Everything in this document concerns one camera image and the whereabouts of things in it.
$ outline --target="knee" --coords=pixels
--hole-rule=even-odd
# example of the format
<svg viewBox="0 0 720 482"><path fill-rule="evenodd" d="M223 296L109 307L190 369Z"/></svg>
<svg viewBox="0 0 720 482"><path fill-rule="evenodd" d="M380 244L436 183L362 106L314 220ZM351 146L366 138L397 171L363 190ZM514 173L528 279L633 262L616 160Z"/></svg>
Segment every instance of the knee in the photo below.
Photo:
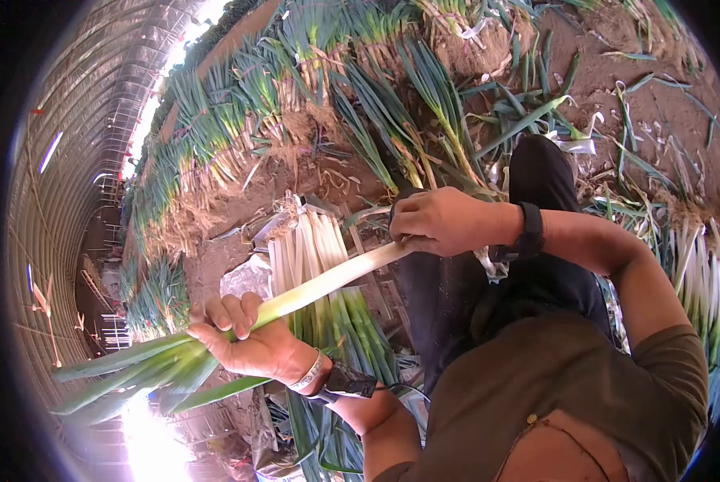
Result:
<svg viewBox="0 0 720 482"><path fill-rule="evenodd" d="M518 142L518 146L512 152L512 160L510 166L513 163L522 164L524 170L531 169L536 171L537 169L549 169L555 164L555 159L563 159L563 152L558 149L558 146L552 140L546 137L534 134L532 136L525 136Z"/></svg>

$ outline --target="black pants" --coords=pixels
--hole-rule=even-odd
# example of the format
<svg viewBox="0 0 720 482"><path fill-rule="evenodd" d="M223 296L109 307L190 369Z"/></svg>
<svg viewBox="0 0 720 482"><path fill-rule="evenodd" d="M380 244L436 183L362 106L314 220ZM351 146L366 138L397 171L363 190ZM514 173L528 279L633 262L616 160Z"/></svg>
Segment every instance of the black pants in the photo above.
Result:
<svg viewBox="0 0 720 482"><path fill-rule="evenodd" d="M418 191L403 190L398 200ZM554 143L542 136L519 142L509 164L509 200L540 209L579 211L571 168ZM471 252L454 257L413 253L398 262L395 275L406 299L428 394L461 354L529 316L559 310L578 313L617 346L593 273L559 257L542 253L513 261L508 278L499 284L488 283Z"/></svg>

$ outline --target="black wristband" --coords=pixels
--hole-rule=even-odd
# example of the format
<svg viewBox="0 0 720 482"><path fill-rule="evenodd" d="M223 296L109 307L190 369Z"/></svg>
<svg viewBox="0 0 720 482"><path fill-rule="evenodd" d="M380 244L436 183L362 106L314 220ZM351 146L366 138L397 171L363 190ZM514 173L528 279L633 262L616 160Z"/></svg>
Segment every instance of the black wristband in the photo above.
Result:
<svg viewBox="0 0 720 482"><path fill-rule="evenodd" d="M523 213L523 232L515 240L513 251L518 258L534 257L545 245L543 236L542 213L534 204L520 201L517 203Z"/></svg>
<svg viewBox="0 0 720 482"><path fill-rule="evenodd" d="M339 396L371 398L376 389L376 379L363 372L353 370L332 356L333 368L325 384L312 396L306 398L320 405L338 400Z"/></svg>

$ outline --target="olive green shirt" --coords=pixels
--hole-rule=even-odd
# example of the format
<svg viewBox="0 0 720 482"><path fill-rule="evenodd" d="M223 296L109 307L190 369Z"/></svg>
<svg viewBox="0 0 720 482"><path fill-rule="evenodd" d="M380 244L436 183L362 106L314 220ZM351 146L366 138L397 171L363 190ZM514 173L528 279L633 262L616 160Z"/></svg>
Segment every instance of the olive green shirt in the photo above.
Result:
<svg viewBox="0 0 720 482"><path fill-rule="evenodd" d="M707 408L708 364L690 325L655 333L625 355L570 312L523 319L451 363L432 393L421 459L376 481L491 480L528 416L560 409L670 482L687 466Z"/></svg>

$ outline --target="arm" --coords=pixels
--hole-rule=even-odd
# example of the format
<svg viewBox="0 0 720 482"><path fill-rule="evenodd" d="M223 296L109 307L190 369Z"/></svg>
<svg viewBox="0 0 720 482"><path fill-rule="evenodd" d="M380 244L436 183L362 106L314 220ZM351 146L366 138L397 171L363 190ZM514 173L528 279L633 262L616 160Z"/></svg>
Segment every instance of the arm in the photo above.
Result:
<svg viewBox="0 0 720 482"><path fill-rule="evenodd" d="M258 317L261 302L254 293L245 293L241 300L231 295L214 298L205 307L206 315L205 310L195 305L191 310L192 324L186 332L204 343L230 372L266 376L291 386L304 377L317 356L325 355L296 339L282 319L251 333L249 328ZM239 341L228 342L208 322L223 331L233 329ZM332 361L325 357L315 380L297 392L315 394L325 384L332 366ZM327 407L362 438L366 480L374 480L394 465L418 460L422 452L418 425L388 390L376 391L369 400L341 397Z"/></svg>
<svg viewBox="0 0 720 482"><path fill-rule="evenodd" d="M587 214L542 210L544 252L609 276L620 296L630 347L674 325L689 325L673 285L648 246L621 227ZM520 207L486 203L454 188L415 194L395 206L390 232L441 256L486 245L513 245Z"/></svg>

